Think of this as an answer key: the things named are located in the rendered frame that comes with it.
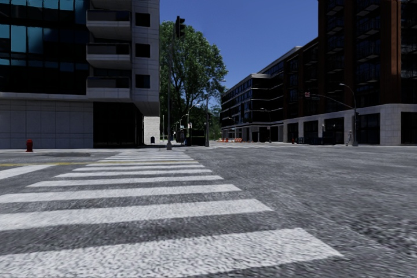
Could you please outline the black bus shelter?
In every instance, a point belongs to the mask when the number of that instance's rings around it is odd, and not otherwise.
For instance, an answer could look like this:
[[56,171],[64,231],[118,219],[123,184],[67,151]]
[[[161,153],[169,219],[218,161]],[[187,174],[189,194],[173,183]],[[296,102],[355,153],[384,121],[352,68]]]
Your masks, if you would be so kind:
[[186,145],[205,146],[206,132],[205,130],[189,129],[189,136],[186,138]]

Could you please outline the red brick building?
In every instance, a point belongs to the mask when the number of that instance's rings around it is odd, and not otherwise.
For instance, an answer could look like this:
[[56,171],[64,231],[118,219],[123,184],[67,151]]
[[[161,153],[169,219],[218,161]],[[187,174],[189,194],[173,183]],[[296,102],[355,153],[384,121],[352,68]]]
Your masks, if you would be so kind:
[[285,142],[417,145],[417,0],[317,0],[318,35],[286,62]]

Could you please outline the dark glass building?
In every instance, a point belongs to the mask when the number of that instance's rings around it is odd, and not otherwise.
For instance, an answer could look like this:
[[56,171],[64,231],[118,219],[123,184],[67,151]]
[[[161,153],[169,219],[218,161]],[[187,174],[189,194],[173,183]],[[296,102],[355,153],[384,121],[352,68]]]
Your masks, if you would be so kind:
[[221,137],[242,138],[245,142],[268,142],[267,129],[271,114],[272,142],[282,139],[284,131],[285,70],[288,58],[297,52],[296,46],[268,64],[262,70],[247,75],[221,96]]

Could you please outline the grey pole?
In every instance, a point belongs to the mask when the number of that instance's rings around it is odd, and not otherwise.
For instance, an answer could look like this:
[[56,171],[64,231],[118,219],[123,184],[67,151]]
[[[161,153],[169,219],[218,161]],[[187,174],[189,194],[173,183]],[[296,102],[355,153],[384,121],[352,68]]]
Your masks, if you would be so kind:
[[210,146],[210,139],[209,139],[209,131],[210,131],[210,111],[209,111],[209,99],[210,96],[207,93],[206,94],[206,123],[205,123],[205,147],[209,147]]

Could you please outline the traffic light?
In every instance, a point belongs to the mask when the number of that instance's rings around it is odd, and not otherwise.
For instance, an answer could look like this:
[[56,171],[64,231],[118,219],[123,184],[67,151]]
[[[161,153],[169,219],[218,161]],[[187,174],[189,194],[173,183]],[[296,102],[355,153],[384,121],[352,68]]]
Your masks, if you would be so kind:
[[174,54],[174,41],[175,41],[175,37],[181,37],[182,36],[182,32],[181,32],[181,26],[182,24],[185,22],[185,19],[180,18],[180,16],[177,16],[176,21],[174,23],[174,27],[173,27],[173,36],[170,42],[170,46],[169,46],[169,72],[168,72],[168,83],[167,83],[167,145],[166,145],[166,149],[168,151],[172,150],[172,143],[171,143],[171,132],[170,132],[170,128],[171,128],[171,100],[170,100],[170,91],[171,91],[171,70],[172,70],[172,66],[173,66],[173,54]]

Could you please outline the grey street lamp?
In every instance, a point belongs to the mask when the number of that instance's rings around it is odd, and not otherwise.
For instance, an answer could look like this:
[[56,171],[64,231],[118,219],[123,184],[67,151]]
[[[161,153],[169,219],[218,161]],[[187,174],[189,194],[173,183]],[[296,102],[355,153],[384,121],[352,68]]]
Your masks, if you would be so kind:
[[315,96],[315,97],[324,97],[324,98],[330,99],[332,101],[335,101],[335,102],[337,102],[339,104],[342,104],[342,105],[344,105],[344,106],[346,106],[348,108],[351,108],[353,110],[353,112],[354,112],[354,120],[353,120],[353,130],[352,130],[352,135],[353,135],[353,137],[352,137],[352,139],[353,139],[352,146],[353,147],[357,147],[359,145],[359,143],[358,143],[357,137],[356,137],[356,131],[357,131],[357,103],[356,103],[356,96],[355,96],[355,93],[354,93],[353,89],[350,86],[348,86],[347,84],[340,83],[339,85],[348,88],[350,90],[350,92],[352,93],[353,101],[354,101],[353,107],[351,107],[351,106],[349,106],[347,104],[344,104],[343,102],[340,102],[338,100],[335,100],[335,99],[333,99],[331,97],[324,96],[324,95],[313,94],[313,96]]
[[269,139],[268,139],[268,142],[269,143],[272,143],[272,132],[271,132],[272,130],[271,130],[271,126],[270,126],[272,120],[271,120],[270,111],[267,110],[266,108],[260,108],[260,110],[265,111],[268,114],[268,118],[269,118],[269,123],[268,123],[268,126],[267,126],[267,129],[269,131]]

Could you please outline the trees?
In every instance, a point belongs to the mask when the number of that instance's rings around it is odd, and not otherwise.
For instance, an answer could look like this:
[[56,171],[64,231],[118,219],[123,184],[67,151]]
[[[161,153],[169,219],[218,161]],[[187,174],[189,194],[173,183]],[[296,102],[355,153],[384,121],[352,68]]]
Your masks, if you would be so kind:
[[[167,83],[169,46],[174,23],[160,24],[160,129],[167,134]],[[175,38],[171,74],[171,135],[176,125],[192,122],[194,129],[204,128],[206,121],[206,94],[210,96],[209,111],[218,116],[221,94],[226,91],[222,80],[228,70],[220,50],[211,44],[202,32],[188,25],[182,38]]]

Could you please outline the pale concrete and glass building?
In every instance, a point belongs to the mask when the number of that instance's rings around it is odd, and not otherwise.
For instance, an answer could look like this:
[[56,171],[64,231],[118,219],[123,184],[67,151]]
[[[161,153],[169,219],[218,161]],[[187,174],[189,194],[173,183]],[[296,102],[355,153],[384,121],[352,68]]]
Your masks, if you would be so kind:
[[159,0],[0,0],[0,149],[159,139]]

